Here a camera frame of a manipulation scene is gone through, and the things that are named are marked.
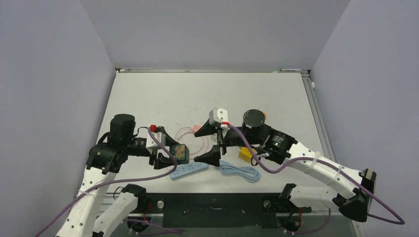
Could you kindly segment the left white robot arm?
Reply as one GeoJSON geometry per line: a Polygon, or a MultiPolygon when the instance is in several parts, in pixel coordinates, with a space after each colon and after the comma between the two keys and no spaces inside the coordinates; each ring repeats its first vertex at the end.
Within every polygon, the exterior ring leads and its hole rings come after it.
{"type": "Polygon", "coordinates": [[[127,185],[121,197],[99,214],[109,185],[118,183],[116,175],[129,156],[158,160],[157,150],[169,155],[170,165],[176,166],[174,154],[168,147],[178,145],[164,127],[150,125],[146,138],[134,135],[135,117],[117,114],[105,133],[89,151],[84,178],[78,196],[68,205],[70,210],[58,237],[108,237],[132,211],[142,212],[147,206],[146,191],[136,185],[137,179],[124,179],[127,185]]]}

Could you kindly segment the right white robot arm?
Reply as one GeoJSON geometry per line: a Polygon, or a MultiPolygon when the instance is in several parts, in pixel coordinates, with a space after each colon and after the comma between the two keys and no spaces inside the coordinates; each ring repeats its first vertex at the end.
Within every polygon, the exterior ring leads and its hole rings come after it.
{"type": "Polygon", "coordinates": [[[225,109],[213,109],[209,119],[194,135],[215,135],[216,144],[195,161],[220,166],[221,156],[226,154],[228,147],[246,147],[257,163],[265,158],[279,164],[280,169],[297,169],[324,184],[322,188],[286,184],[279,198],[283,210],[294,211],[301,207],[336,209],[346,218],[366,222],[377,174],[371,169],[347,168],[325,158],[295,138],[273,129],[265,119],[262,111],[250,109],[244,113],[242,125],[232,127],[225,109]]]}

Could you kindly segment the dark green cube adapter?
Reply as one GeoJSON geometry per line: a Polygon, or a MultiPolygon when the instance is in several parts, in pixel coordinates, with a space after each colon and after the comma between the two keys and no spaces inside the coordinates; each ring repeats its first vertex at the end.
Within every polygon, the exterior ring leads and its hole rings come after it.
{"type": "Polygon", "coordinates": [[[189,148],[185,144],[176,144],[169,147],[178,165],[189,163],[189,148]]]}

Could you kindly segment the light blue power strip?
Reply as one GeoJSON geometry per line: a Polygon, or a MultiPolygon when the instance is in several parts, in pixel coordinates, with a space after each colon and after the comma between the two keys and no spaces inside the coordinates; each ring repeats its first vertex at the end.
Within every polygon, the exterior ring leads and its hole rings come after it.
{"type": "Polygon", "coordinates": [[[178,180],[189,175],[207,170],[208,167],[209,165],[203,162],[192,162],[189,164],[180,165],[173,173],[169,175],[169,177],[171,180],[178,180]]]}

